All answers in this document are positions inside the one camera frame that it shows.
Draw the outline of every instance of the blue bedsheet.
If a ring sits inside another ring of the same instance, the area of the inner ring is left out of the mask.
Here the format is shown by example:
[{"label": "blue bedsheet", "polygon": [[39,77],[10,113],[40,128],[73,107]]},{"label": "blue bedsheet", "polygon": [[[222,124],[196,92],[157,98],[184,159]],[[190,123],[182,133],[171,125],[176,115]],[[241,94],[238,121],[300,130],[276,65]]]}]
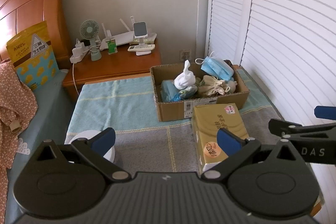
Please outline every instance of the blue bedsheet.
[{"label": "blue bedsheet", "polygon": [[8,192],[5,213],[5,224],[13,223],[22,215],[13,196],[13,186],[23,167],[35,149],[45,139],[53,139],[63,144],[74,105],[62,87],[66,73],[60,71],[52,81],[34,92],[38,109],[36,115],[18,138],[22,138],[30,150],[29,155],[16,153],[12,169],[7,170]]}]

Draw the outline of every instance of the white shutter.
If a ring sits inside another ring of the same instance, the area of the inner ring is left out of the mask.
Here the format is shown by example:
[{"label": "white shutter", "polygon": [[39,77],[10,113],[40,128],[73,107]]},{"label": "white shutter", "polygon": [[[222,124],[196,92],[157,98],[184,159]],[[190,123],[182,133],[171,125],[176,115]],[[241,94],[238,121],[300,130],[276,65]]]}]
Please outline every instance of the white shutter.
[{"label": "white shutter", "polygon": [[252,0],[241,65],[283,117],[304,125],[336,105],[336,0]]},{"label": "white shutter", "polygon": [[233,60],[240,31],[243,0],[209,0],[206,55]]}]

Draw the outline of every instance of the pink floral clothing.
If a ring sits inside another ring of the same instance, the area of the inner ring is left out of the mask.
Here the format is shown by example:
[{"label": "pink floral clothing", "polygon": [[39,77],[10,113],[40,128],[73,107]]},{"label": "pink floral clothing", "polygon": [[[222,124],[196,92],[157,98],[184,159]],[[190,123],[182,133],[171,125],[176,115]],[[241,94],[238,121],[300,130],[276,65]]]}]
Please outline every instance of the pink floral clothing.
[{"label": "pink floral clothing", "polygon": [[33,92],[20,82],[11,61],[0,64],[0,224],[4,223],[8,179],[17,150],[17,136],[35,116]]}]

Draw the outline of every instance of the face mask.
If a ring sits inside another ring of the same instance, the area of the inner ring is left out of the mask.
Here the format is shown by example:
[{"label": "face mask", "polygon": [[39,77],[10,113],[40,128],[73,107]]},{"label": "face mask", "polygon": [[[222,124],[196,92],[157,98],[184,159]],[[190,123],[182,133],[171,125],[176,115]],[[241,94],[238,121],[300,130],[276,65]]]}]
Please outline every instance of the face mask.
[{"label": "face mask", "polygon": [[233,75],[233,69],[226,64],[223,60],[220,60],[216,57],[206,57],[205,59],[197,58],[195,60],[196,64],[202,65],[201,70],[204,70],[207,74],[215,76],[218,80],[229,81]]}]

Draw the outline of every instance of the wooden bed frame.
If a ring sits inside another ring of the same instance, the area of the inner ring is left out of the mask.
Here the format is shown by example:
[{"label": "wooden bed frame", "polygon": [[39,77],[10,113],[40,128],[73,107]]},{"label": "wooden bed frame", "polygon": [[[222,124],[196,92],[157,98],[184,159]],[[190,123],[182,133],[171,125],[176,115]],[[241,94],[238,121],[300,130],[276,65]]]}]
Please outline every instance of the wooden bed frame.
[{"label": "wooden bed frame", "polygon": [[0,61],[9,58],[6,43],[20,31],[47,21],[58,68],[71,66],[72,44],[62,10],[62,0],[0,0]]}]

